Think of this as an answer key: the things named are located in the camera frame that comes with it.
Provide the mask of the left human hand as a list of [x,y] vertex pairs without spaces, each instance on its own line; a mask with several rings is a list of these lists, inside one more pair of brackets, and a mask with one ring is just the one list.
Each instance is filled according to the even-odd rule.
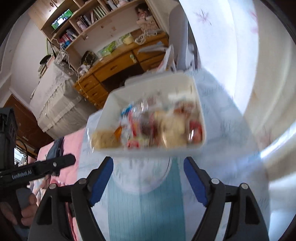
[[[36,214],[38,206],[37,206],[36,196],[33,193],[31,193],[30,196],[28,197],[28,201],[29,201],[29,205],[22,210],[21,222],[24,226],[30,227],[34,220],[34,216]],[[9,220],[12,224],[14,225],[18,224],[16,217],[13,214],[13,210],[7,202],[1,202],[1,212],[4,215],[4,217],[7,220]]]

